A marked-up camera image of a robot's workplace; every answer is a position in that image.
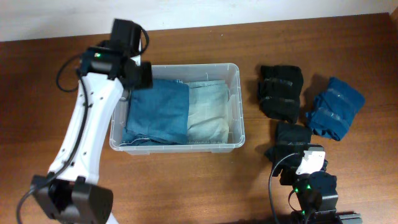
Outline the small black taped garment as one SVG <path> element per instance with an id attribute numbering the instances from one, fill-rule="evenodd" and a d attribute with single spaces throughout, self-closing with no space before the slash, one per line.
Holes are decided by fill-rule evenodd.
<path id="1" fill-rule="evenodd" d="M 264 155 L 275 165 L 289 154 L 310 144 L 312 132 L 304 126 L 279 122 L 275 131 L 275 144 Z"/>

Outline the dark blue jeans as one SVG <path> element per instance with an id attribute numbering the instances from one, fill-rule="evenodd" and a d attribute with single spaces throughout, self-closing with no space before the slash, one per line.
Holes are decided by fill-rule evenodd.
<path id="1" fill-rule="evenodd" d="M 131 92 L 121 146 L 186 144 L 189 87 L 178 80 L 154 80 Z"/>

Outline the clear plastic storage bin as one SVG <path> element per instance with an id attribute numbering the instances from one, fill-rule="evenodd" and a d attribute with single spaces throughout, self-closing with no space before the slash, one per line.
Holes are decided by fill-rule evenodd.
<path id="1" fill-rule="evenodd" d="M 154 65 L 152 74 L 152 88 L 125 91 L 117 104 L 112 149 L 131 155 L 231 152 L 245 143 L 237 65 Z"/>

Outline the teal blue taped sweater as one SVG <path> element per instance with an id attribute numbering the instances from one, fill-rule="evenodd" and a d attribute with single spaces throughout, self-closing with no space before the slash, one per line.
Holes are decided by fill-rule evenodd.
<path id="1" fill-rule="evenodd" d="M 314 98 L 313 109 L 305 113 L 307 127 L 315 135 L 340 141 L 364 104 L 365 98 L 360 92 L 331 77 L 327 89 Z"/>

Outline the black taped garment roll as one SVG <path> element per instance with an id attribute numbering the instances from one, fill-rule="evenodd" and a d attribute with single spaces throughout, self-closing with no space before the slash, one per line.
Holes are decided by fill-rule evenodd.
<path id="1" fill-rule="evenodd" d="M 303 75 L 293 65 L 262 65 L 257 98 L 261 111 L 271 119 L 295 124 L 299 118 Z"/>

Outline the light washed jeans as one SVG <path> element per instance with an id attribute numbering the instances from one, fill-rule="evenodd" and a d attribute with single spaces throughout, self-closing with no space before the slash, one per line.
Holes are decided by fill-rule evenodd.
<path id="1" fill-rule="evenodd" d="M 224 80 L 190 82 L 188 144 L 225 144 L 229 135 L 229 89 Z"/>

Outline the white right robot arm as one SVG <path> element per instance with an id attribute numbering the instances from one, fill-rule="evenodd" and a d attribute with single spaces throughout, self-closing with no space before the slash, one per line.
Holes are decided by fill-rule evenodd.
<path id="1" fill-rule="evenodd" d="M 299 209 L 290 223 L 360 224 L 359 213 L 336 210 L 337 177 L 326 172 L 326 152 L 321 145 L 278 145 L 275 168 L 280 169 L 280 184 L 292 187 Z"/>

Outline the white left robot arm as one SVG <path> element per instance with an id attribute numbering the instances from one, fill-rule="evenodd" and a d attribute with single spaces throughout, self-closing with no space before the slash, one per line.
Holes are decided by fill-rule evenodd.
<path id="1" fill-rule="evenodd" d="M 75 107 L 60 150 L 47 175 L 35 175 L 20 199 L 33 196 L 49 219 L 60 223 L 116 223 L 113 192 L 98 185 L 104 139 L 126 91 L 152 87 L 150 62 L 141 62 L 149 35 L 133 21 L 115 19 L 110 38 L 76 55 Z"/>

